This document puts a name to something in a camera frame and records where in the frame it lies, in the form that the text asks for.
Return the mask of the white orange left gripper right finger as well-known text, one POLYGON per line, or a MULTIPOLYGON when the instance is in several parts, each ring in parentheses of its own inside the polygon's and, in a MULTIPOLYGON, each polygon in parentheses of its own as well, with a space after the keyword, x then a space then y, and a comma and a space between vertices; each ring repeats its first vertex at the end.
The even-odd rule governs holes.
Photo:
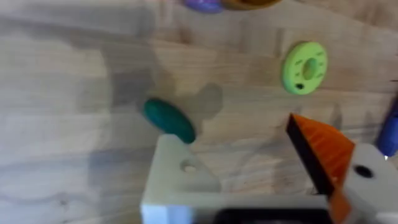
POLYGON ((286 132, 333 223, 397 224, 397 168, 379 149, 297 114, 286 132))

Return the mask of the bare white left gripper left finger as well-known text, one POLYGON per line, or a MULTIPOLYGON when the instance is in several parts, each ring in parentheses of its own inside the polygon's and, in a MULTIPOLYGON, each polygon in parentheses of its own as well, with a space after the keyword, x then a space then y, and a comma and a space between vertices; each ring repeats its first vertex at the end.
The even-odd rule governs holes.
POLYGON ((218 193, 221 184, 209 168, 172 134, 158 138, 145 187, 146 204, 177 204, 218 193))

